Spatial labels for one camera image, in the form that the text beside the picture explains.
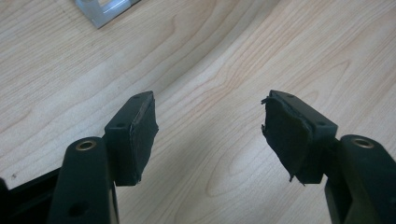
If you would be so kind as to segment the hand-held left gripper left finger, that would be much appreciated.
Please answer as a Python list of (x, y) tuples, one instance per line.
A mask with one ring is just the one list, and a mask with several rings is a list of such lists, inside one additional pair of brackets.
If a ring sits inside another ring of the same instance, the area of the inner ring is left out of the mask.
[(106, 125), (104, 138), (117, 186), (141, 181), (158, 130), (152, 91), (132, 96)]

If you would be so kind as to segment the grey two-tier shoe rack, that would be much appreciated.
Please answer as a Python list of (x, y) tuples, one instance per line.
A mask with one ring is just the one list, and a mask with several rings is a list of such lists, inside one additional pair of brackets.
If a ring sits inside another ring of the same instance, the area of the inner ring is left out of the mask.
[(102, 6), (99, 0), (75, 0), (75, 3), (93, 26), (99, 29), (139, 1), (109, 0)]

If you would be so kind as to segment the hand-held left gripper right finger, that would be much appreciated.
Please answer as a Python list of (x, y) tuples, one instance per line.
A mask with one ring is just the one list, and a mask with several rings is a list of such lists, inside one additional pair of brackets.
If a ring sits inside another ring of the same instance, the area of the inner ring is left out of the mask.
[(323, 153), (335, 141), (338, 126), (298, 97), (271, 90), (262, 100), (262, 134), (282, 165), (302, 184), (318, 184)]

